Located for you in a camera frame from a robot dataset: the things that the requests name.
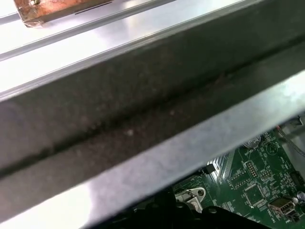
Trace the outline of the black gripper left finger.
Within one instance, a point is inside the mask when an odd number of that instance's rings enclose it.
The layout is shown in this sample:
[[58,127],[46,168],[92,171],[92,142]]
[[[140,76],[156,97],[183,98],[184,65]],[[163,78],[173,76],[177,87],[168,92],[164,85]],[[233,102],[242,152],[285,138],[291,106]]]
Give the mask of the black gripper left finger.
[[164,221],[165,190],[157,192],[142,202],[127,208],[117,215],[99,220],[87,229],[156,229]]

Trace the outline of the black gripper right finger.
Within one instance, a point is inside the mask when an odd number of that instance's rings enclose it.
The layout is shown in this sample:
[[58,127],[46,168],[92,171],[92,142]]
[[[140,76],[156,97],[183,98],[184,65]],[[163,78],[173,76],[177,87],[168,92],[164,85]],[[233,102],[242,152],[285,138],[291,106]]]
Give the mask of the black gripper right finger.
[[165,189],[165,212],[172,229],[261,229],[262,224],[216,206],[203,208],[206,196],[203,187],[187,189],[178,194]]

